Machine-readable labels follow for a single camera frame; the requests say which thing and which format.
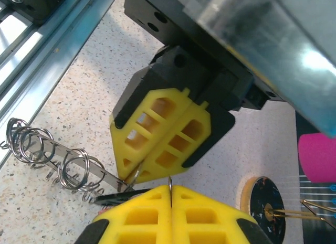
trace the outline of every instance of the pink object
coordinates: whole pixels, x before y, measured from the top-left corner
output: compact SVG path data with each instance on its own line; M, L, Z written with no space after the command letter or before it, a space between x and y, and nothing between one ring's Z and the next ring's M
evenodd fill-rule
M336 139L322 133L302 135L298 151L302 169L312 183L336 182Z

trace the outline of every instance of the spiral wire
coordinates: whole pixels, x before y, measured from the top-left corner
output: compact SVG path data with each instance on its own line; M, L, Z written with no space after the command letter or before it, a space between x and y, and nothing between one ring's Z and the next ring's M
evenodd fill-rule
M37 136L40 142L40 150L34 153L28 151L29 146L32 143L32 135ZM3 150L10 150L19 161L25 164L31 164L30 168L39 169L45 167L48 162L52 162L56 151L56 147L52 143L53 148L50 154L46 154L44 149L45 138L49 139L51 142L54 140L53 135L48 130L33 128L22 119L11 118L7 125L6 141L0 143L0 148ZM63 188L72 190L73 194L76 192L84 192L82 200L91 203L95 196L101 195L104 192L103 188L100 188L97 191L96 189L100 186L105 174L97 182L89 182L87 184L90 174L90 163L96 163L102 169L104 169L104 166L100 161L89 156L88 153L81 148L75 148L72 149L72 151L76 152L78 155L69 158L69 153L67 153L62 161L56 163L53 162L57 169L55 170L52 168L46 176L46 180L49 180L56 172L57 177L53 180L53 184L60 183ZM69 164L78 159L84 160L85 162L83 178L79 181L77 180L79 177L78 173L73 176L68 174L68 171L70 170Z

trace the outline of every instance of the round black disc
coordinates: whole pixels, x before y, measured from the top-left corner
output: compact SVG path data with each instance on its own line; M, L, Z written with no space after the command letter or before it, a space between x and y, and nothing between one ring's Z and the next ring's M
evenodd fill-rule
M268 177L260 177L251 191L250 214L274 244L281 244L285 237L285 218L265 215L265 207L284 210L284 203L273 181Z

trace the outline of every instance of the metal plate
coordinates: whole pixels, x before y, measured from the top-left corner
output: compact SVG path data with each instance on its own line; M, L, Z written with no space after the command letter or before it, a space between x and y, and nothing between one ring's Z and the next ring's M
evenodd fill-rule
M0 141L11 117L31 122L113 1L65 0L40 27L7 9L3 22L17 17L27 27L20 28L0 61ZM6 8L0 8L1 17ZM0 151L0 167L7 156Z

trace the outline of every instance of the white speckled surface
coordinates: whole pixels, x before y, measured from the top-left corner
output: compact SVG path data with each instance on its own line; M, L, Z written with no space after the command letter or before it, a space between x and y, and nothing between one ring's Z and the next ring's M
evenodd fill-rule
M124 15L123 2L112 5L33 123L68 147L85 148L114 174L109 115L133 73L161 46ZM285 208L298 210L293 108L268 103L262 111L242 110L235 116L237 125L173 182L238 207L246 180L265 175L277 184ZM97 214L100 207L82 202L80 194L45 181L47 173L13 157L1 169L1 243L73 243ZM299 220L287 220L284 243L303 243Z

